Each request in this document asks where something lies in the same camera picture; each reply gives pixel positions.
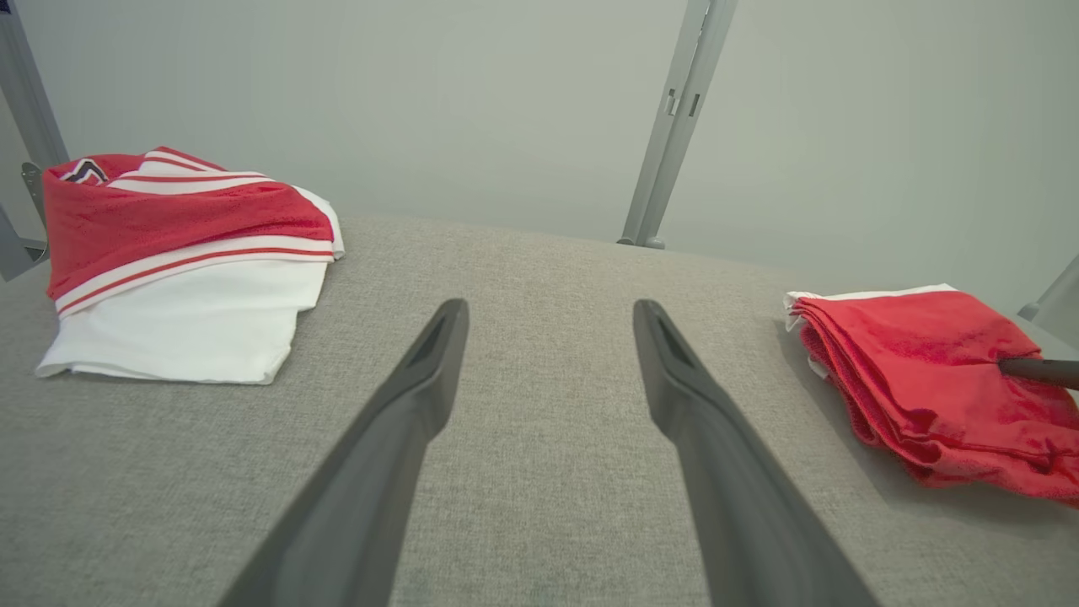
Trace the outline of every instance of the folded red cloth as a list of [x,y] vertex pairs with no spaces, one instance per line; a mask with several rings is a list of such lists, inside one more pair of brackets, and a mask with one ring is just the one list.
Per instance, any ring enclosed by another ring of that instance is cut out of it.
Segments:
[[199,266],[334,257],[328,215],[300,190],[172,148],[67,162],[42,183],[62,318]]
[[997,361],[1040,350],[984,303],[959,291],[802,296],[792,312],[855,433],[919,482],[982,481],[1079,505],[1079,411],[1062,388],[1000,373]]

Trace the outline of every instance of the white wall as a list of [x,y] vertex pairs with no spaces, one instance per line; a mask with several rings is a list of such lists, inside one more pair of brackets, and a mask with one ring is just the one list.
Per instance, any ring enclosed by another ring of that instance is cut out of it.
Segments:
[[[35,0],[68,150],[620,235],[684,2]],[[1079,252],[1079,2],[741,0],[660,235],[1003,309]]]
[[0,94],[0,207],[18,235],[43,240],[44,226],[23,183],[23,163],[29,161],[30,154],[18,133],[15,116],[11,114],[8,99]]
[[678,37],[667,0],[33,0],[72,155],[168,144],[404,212],[615,240]]
[[1077,225],[1079,2],[742,0],[659,233],[1017,311]]

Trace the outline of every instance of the gray metal bar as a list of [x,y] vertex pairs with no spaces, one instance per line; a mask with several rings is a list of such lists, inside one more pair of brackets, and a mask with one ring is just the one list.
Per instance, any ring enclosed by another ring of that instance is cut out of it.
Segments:
[[47,227],[49,222],[45,221],[45,190],[41,182],[41,168],[32,162],[24,162],[23,182],[26,183],[26,190],[30,192],[30,199],[33,201],[33,207],[38,209],[41,225]]
[[637,178],[633,202],[629,206],[629,215],[626,217],[626,226],[622,231],[622,239],[618,240],[620,244],[643,244],[636,242],[637,234],[641,230],[641,221],[644,219],[644,211],[652,197],[652,188],[656,181],[656,174],[659,171],[664,150],[667,149],[667,139],[670,137],[671,126],[674,124],[674,114],[685,95],[686,79],[689,77],[689,68],[693,65],[693,56],[697,51],[697,43],[708,9],[709,0],[688,0],[686,3],[685,16],[682,18],[682,30],[674,44],[674,56],[671,57],[671,67],[667,72],[667,81],[664,83],[664,89],[659,96],[659,109],[656,110],[656,119],[652,124],[648,147],[644,150],[644,163],[641,165],[641,174]]
[[0,277],[10,280],[33,265],[8,213],[0,208]]
[[0,12],[0,89],[8,99],[30,160],[38,166],[54,166],[69,160],[67,149],[14,2],[10,3],[10,14]]
[[1037,301],[1019,312],[1020,318],[1079,348],[1079,254],[1068,263]]
[[653,245],[656,248],[663,248],[663,242],[656,237],[659,223],[663,221],[664,212],[667,210],[667,202],[674,190],[674,182],[682,168],[682,161],[685,160],[685,152],[689,148],[689,139],[693,137],[697,118],[700,116],[704,108],[708,86],[715,73],[715,65],[720,60],[720,52],[723,50],[723,43],[727,38],[727,30],[730,28],[730,19],[734,17],[737,5],[738,0],[712,0],[708,16],[705,17],[700,43],[693,57],[693,66],[689,68],[689,78],[686,81],[684,96],[686,101],[681,104],[678,109],[670,137],[667,140],[667,148],[664,150],[663,161],[652,188],[652,195],[644,211],[644,218],[641,220],[641,229],[638,231],[637,237],[633,238],[641,246]]

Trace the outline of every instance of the red and white towel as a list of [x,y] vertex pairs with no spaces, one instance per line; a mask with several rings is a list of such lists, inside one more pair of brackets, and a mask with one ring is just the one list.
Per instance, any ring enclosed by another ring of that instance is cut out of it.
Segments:
[[1062,388],[1000,373],[997,361],[1040,349],[984,303],[933,285],[788,292],[784,307],[855,434],[919,482],[981,481],[1079,506],[1079,411]]
[[38,375],[269,384],[344,253],[328,202],[158,148],[43,176],[59,333]]

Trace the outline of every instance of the gray upholstered table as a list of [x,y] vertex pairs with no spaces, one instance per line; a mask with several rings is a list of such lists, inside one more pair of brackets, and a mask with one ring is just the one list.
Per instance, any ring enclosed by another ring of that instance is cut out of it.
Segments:
[[472,333],[396,605],[707,603],[638,373],[641,296],[664,303],[884,605],[1079,601],[1079,513],[916,485],[857,442],[782,332],[786,290],[887,285],[425,220],[344,231],[349,256],[269,387],[36,380],[49,267],[0,287],[0,602],[211,605],[449,296],[469,300]]

